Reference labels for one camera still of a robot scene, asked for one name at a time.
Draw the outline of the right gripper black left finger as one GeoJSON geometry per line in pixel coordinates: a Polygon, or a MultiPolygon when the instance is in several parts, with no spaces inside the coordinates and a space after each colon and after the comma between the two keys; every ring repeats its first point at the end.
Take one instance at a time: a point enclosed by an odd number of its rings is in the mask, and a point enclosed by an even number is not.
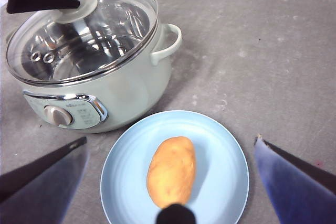
{"type": "Polygon", "coordinates": [[[88,162],[86,137],[1,175],[1,223],[62,223],[88,162]]]}

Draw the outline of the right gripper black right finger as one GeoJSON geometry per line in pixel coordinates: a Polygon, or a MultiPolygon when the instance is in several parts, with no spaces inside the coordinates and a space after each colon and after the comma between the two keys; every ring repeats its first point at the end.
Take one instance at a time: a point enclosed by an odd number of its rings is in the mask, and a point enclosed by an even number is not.
{"type": "Polygon", "coordinates": [[[335,175],[263,139],[254,142],[260,179],[280,223],[335,223],[335,175]]]}

